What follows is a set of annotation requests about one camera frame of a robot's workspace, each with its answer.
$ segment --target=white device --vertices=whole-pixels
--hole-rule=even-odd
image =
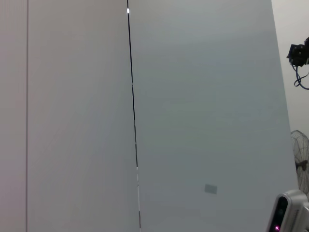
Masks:
[[[309,232],[309,202],[300,190],[280,194],[266,232]]]

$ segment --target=fan grille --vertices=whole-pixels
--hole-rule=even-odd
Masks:
[[[307,136],[296,130],[291,132],[298,186],[306,195],[309,193],[309,140]]]

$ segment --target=small sticker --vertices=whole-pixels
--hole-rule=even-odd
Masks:
[[[211,194],[217,194],[218,187],[215,185],[205,185],[205,192]]]

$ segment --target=white panel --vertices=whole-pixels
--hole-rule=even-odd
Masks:
[[[139,231],[125,0],[30,0],[29,232]]]
[[[26,229],[27,1],[0,0],[0,231]]]
[[[129,3],[142,231],[264,231],[297,188],[271,1]]]

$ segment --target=vertical edge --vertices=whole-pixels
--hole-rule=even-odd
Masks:
[[[27,0],[26,29],[26,232],[28,232],[28,70],[29,70],[29,0]]]

